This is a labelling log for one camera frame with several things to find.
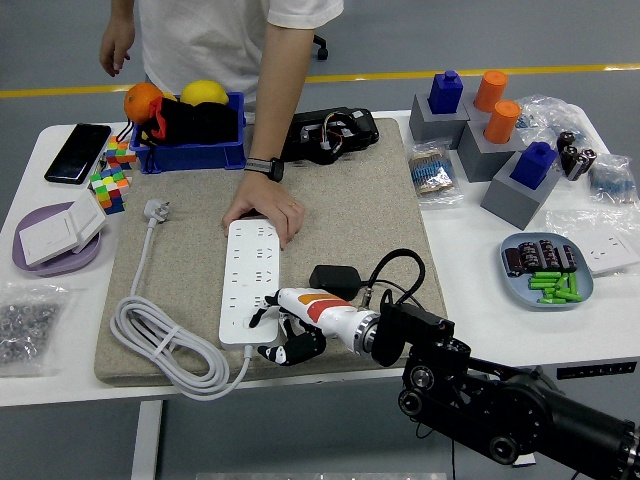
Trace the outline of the person's left hand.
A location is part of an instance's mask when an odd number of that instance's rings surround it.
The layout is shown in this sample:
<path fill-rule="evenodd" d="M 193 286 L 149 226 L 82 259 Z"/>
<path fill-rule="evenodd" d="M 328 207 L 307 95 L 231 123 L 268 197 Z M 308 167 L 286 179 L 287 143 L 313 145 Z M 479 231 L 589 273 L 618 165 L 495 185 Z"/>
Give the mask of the person's left hand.
<path fill-rule="evenodd" d="M 301 230 L 306 213 L 305 207 L 282 185 L 268 179 L 264 174 L 245 172 L 226 214 L 222 217 L 225 234 L 235 220 L 255 210 L 265 216 L 275 227 L 284 249 Z"/>

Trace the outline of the person's right hand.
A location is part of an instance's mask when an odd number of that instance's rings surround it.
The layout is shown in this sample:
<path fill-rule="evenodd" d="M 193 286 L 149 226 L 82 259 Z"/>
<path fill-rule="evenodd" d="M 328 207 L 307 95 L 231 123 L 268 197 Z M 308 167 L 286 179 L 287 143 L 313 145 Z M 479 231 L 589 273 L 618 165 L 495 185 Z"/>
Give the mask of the person's right hand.
<path fill-rule="evenodd" d="M 129 49 L 135 39 L 134 22 L 123 19 L 110 19 L 102 36 L 99 49 L 99 62 L 110 76 L 120 74 L 126 61 L 130 59 Z"/>

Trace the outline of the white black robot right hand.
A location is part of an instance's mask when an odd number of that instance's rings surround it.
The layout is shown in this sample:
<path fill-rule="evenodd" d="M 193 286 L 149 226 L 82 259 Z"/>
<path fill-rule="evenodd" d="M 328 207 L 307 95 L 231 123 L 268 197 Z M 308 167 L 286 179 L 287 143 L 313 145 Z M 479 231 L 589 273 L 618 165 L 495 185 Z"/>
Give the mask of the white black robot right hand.
<path fill-rule="evenodd" d="M 341 340 L 357 355 L 371 354 L 380 317 L 374 311 L 360 310 L 325 290 L 282 288 L 264 298 L 249 326 L 257 327 L 272 307 L 278 309 L 286 342 L 278 346 L 259 346 L 257 351 L 277 365 L 297 365 L 321 355 L 329 338 Z"/>

